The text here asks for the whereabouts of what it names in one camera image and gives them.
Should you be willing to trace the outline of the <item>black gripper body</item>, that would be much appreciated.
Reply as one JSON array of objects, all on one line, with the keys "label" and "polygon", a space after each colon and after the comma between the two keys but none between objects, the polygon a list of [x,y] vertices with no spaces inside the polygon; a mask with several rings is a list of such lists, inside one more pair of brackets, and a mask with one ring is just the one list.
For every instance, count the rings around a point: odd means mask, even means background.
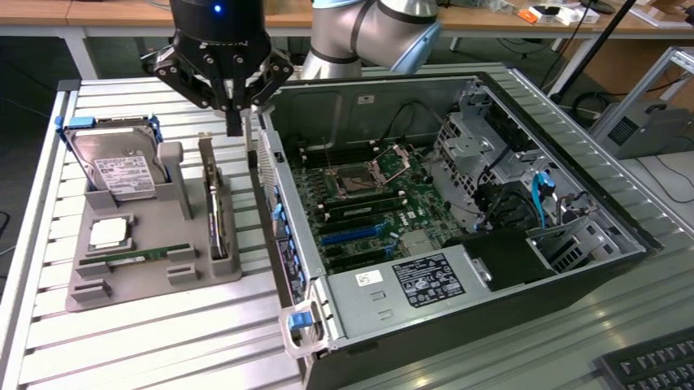
[{"label": "black gripper body", "polygon": [[249,106],[245,81],[269,56],[261,1],[172,1],[173,47],[228,109]]}]

